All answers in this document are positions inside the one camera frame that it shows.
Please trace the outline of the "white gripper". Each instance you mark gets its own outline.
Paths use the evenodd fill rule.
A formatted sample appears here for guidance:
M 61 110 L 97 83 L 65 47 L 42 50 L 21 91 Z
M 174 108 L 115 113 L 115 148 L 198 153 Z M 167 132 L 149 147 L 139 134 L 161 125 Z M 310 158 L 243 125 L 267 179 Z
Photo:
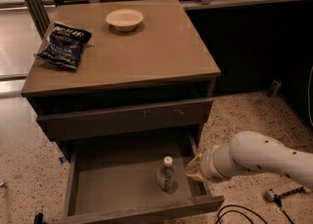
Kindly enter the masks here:
M 217 150 L 218 146 L 213 146 L 195 156 L 186 166 L 186 176 L 198 182 L 204 182 L 205 179 L 213 183 L 226 181 L 227 177 L 223 176 L 214 164 Z

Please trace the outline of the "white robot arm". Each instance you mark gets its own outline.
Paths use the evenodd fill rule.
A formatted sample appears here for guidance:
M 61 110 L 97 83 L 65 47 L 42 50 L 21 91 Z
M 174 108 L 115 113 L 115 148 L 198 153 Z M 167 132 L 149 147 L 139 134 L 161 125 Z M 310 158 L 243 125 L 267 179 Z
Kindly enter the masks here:
M 234 176 L 274 173 L 313 189 L 313 155 L 290 149 L 280 141 L 253 131 L 234 135 L 228 144 L 199 153 L 187 165 L 196 181 L 220 183 Z

